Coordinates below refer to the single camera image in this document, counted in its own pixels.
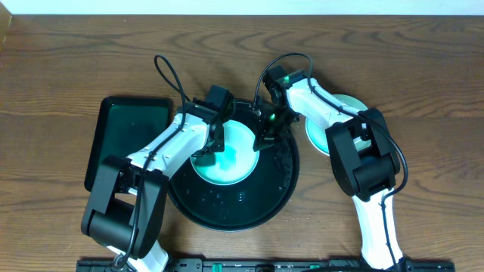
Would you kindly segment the green sponge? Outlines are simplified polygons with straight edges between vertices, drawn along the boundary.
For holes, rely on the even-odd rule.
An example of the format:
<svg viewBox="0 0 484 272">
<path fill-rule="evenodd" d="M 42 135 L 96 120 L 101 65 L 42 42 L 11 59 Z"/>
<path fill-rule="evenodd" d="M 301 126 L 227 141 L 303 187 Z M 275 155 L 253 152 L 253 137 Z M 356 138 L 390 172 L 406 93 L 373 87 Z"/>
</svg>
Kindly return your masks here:
<svg viewBox="0 0 484 272">
<path fill-rule="evenodd" d="M 215 153 L 215 155 L 218 170 L 226 172 L 236 167 L 237 151 L 234 148 L 226 147 L 223 152 Z"/>
</svg>

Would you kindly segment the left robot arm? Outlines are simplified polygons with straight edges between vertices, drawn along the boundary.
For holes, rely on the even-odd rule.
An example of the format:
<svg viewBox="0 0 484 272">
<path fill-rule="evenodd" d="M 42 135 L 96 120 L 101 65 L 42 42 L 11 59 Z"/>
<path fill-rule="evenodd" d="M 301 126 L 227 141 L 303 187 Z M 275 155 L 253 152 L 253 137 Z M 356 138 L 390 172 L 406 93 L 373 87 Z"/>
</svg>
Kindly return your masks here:
<svg viewBox="0 0 484 272">
<path fill-rule="evenodd" d="M 126 158 L 98 166 L 81 222 L 82 233 L 116 253 L 106 271 L 162 271 L 168 255 L 157 242 L 171 177 L 191 156 L 224 151 L 233 94 L 214 85 L 204 100 L 184 102 L 169 127 Z"/>
</svg>

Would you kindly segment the mint green plate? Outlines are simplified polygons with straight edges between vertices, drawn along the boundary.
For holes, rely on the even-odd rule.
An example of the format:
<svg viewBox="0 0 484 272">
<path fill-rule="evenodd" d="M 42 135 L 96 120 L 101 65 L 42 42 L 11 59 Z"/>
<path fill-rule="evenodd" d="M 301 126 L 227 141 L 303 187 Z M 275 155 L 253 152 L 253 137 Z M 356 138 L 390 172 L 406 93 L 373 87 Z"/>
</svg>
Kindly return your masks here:
<svg viewBox="0 0 484 272">
<path fill-rule="evenodd" d="M 367 110 L 368 107 L 364 105 L 360 100 L 351 97 L 346 94 L 335 94 L 338 100 L 343 103 L 357 108 L 359 110 Z M 327 146 L 327 138 L 324 130 L 321 130 L 314 122 L 306 119 L 306 134 L 311 144 L 325 156 L 329 156 L 329 148 Z M 354 140 L 355 148 L 357 151 L 363 150 L 371 145 L 370 141 L 363 141 L 361 138 Z"/>
<path fill-rule="evenodd" d="M 191 157 L 195 172 L 205 181 L 221 186 L 236 184 L 247 178 L 259 160 L 253 150 L 254 133 L 243 123 L 229 120 L 223 124 L 223 152 Z"/>
</svg>

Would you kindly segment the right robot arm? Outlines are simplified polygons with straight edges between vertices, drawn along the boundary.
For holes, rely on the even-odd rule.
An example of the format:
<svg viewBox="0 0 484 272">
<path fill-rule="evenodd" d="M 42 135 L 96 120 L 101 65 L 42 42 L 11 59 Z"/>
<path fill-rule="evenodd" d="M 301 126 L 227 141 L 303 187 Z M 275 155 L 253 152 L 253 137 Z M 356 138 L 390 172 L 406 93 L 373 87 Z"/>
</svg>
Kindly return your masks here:
<svg viewBox="0 0 484 272">
<path fill-rule="evenodd" d="M 335 180 L 355 203 L 363 260 L 373 269 L 398 271 L 403 254 L 391 206 L 399 191 L 396 175 L 408 168 L 382 113 L 351 107 L 304 70 L 287 73 L 282 66 L 267 66 L 257 85 L 267 88 L 271 103 L 253 103 L 259 111 L 253 149 L 281 141 L 300 115 L 317 125 L 326 137 Z"/>
</svg>

